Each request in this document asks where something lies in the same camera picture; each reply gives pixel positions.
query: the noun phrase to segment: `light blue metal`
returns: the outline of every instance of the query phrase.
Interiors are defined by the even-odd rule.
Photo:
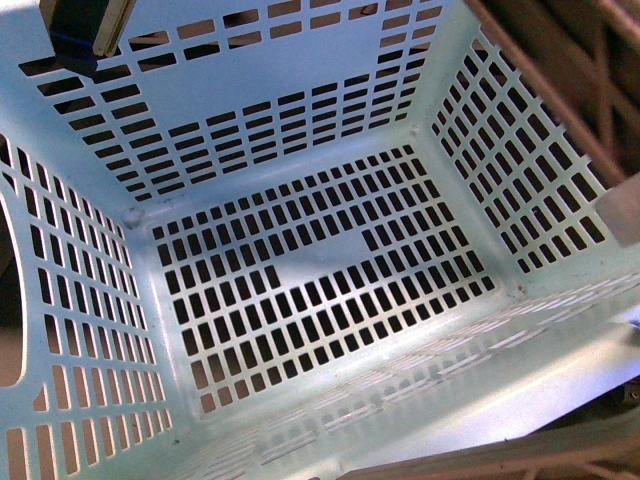
[[[329,480],[640,373],[638,250],[462,2],[138,0],[94,80],[0,30],[3,475]]]

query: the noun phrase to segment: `large cutout opening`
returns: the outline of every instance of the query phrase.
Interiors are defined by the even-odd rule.
[[[18,266],[4,207],[0,204],[0,387],[22,374],[22,301]]]

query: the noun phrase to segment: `rectangular hole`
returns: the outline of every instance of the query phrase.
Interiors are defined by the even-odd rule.
[[[87,418],[82,420],[82,436],[84,440],[84,450],[87,463],[89,465],[98,463],[96,433],[94,431],[93,421],[91,419]]]
[[[78,453],[76,451],[77,438],[73,423],[63,422],[60,425],[62,438],[65,439],[62,442],[64,460],[66,465],[67,474],[71,475],[78,471]]]
[[[145,58],[138,61],[138,66],[142,72],[150,72],[159,68],[167,67],[169,65],[176,64],[176,57],[173,53],[165,53],[164,55],[158,55],[157,57]]]
[[[67,102],[57,103],[56,105],[54,105],[54,108],[61,115],[65,115],[67,113],[77,112],[94,106],[95,102],[91,97],[82,97],[75,100],[69,100]]]
[[[38,90],[40,90],[45,97],[50,97],[53,95],[72,92],[73,90],[78,90],[83,87],[84,85],[78,77],[71,77],[38,85]]]
[[[140,35],[129,39],[129,46],[134,52],[146,50],[148,48],[158,47],[169,43],[167,32],[154,32],[146,35]]]
[[[21,428],[7,430],[6,446],[9,478],[11,480],[28,480],[27,451],[25,448],[24,432]]]
[[[295,35],[300,32],[302,32],[302,22],[285,23],[283,25],[271,27],[269,30],[272,39]]]
[[[195,60],[196,58],[215,55],[216,53],[220,53],[220,44],[218,42],[204,43],[184,49],[184,57],[187,60]]]
[[[322,15],[311,19],[311,29],[327,27],[329,25],[335,25],[340,23],[340,12],[330,13],[328,15]]]
[[[254,45],[262,41],[262,34],[260,32],[250,32],[243,35],[238,35],[229,38],[229,48],[240,48],[248,45]]]
[[[356,7],[349,10],[349,20],[357,20],[359,18],[370,17],[378,13],[378,4],[370,3],[362,7]]]
[[[124,98],[132,97],[134,95],[139,95],[140,89],[137,85],[127,85],[120,88],[115,88],[113,90],[108,90],[102,93],[102,98],[105,102],[111,103],[117,100],[122,100]]]
[[[200,22],[190,23],[178,27],[178,37],[180,40],[186,40],[187,38],[199,37],[200,35],[207,35],[213,33],[215,26],[213,20],[202,20]]]

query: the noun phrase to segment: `perforated metal panel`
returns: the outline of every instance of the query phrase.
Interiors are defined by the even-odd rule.
[[[333,480],[639,374],[638,250],[461,2],[138,0],[94,79],[40,22],[0,6],[0,475]]]

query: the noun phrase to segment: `black object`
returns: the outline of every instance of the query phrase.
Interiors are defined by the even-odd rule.
[[[98,60],[111,56],[134,0],[41,0],[40,10],[56,60],[92,77]]]

